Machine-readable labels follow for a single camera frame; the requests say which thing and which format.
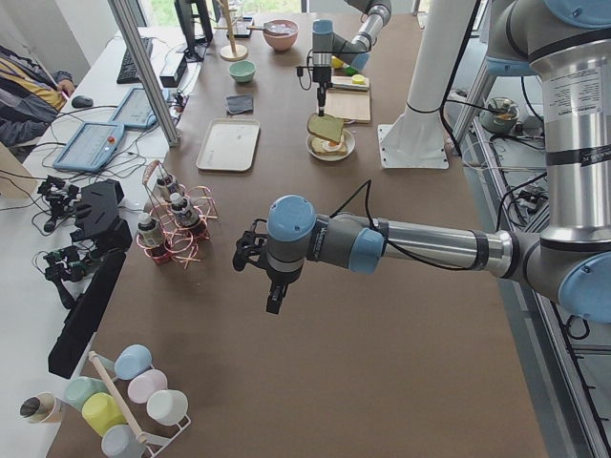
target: black keyboard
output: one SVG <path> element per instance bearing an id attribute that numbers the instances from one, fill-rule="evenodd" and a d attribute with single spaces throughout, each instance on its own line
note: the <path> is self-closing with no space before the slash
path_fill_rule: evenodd
<path id="1" fill-rule="evenodd" d="M 149 57 L 151 56 L 151 52 L 153 52 L 153 38 L 149 37 L 140 37 L 142 40 L 142 45 L 144 45 L 144 49 L 146 50 Z M 140 78 L 137 77 L 136 64 L 134 63 L 134 59 L 132 59 L 132 55 L 129 50 L 125 50 L 123 54 L 123 60 L 121 61 L 121 70 L 118 73 L 118 77 L 116 78 L 116 84 L 131 84 L 138 83 Z"/>

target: jacket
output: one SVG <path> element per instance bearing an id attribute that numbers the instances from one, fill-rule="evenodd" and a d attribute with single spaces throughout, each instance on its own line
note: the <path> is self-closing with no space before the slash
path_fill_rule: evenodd
<path id="1" fill-rule="evenodd" d="M 29 141 L 45 133 L 65 99 L 56 82 L 70 79 L 57 72 L 51 79 L 30 59 L 0 46 L 0 142 L 5 146 Z"/>

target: paper cup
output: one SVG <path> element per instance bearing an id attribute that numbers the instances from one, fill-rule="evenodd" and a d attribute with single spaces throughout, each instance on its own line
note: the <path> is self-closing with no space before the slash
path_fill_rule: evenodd
<path id="1" fill-rule="evenodd" d="M 81 411 L 87 400 L 96 393 L 108 393 L 104 382 L 91 377 L 76 377 L 66 386 L 64 399 L 76 410 Z"/>
<path id="2" fill-rule="evenodd" d="M 115 361 L 115 374 L 121 380 L 132 380 L 151 367 L 153 356 L 149 349 L 140 344 L 125 348 Z"/>
<path id="3" fill-rule="evenodd" d="M 81 414 L 85 421 L 101 437 L 115 425 L 127 423 L 115 398 L 107 393 L 96 393 L 87 400 Z"/>
<path id="4" fill-rule="evenodd" d="M 140 458 L 145 449 L 127 425 L 111 427 L 102 438 L 102 452 L 108 458 Z"/>
<path id="5" fill-rule="evenodd" d="M 149 369 L 135 377 L 127 387 L 127 395 L 136 404 L 145 404 L 157 391 L 167 389 L 168 379 L 157 369 Z"/>
<path id="6" fill-rule="evenodd" d="M 53 393 L 40 393 L 35 397 L 40 401 L 40 408 L 28 417 L 28 423 L 60 423 L 66 412 L 66 403 Z"/>
<path id="7" fill-rule="evenodd" d="M 166 427 L 175 425 L 187 414 L 189 403 L 182 391 L 163 389 L 153 394 L 146 403 L 146 413 Z"/>

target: person's hand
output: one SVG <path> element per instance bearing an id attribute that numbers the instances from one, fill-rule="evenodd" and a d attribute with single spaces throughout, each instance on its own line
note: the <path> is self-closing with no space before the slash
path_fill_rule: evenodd
<path id="1" fill-rule="evenodd" d="M 65 93 L 68 97 L 73 94 L 75 89 L 76 87 L 70 79 L 62 79 L 57 83 L 57 90 L 61 93 Z"/>

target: bottle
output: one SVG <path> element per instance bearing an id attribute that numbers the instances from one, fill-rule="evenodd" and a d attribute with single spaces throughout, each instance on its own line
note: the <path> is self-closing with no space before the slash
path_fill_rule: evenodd
<path id="1" fill-rule="evenodd" d="M 174 193 L 170 196 L 170 210 L 176 220 L 178 227 L 188 229 L 195 239 L 200 239 L 206 234 L 206 225 L 200 218 L 198 211 L 193 208 L 189 198 Z"/>
<path id="2" fill-rule="evenodd" d="M 179 181 L 172 174 L 168 174 L 162 169 L 157 170 L 157 187 L 159 193 L 166 202 L 170 202 L 170 196 L 174 193 L 178 193 L 181 196 L 184 195 L 182 188 L 179 185 Z"/>
<path id="3" fill-rule="evenodd" d="M 137 232 L 155 264 L 163 264 L 170 260 L 170 253 L 165 246 L 165 235 L 156 219 L 148 213 L 141 213 L 138 217 Z"/>

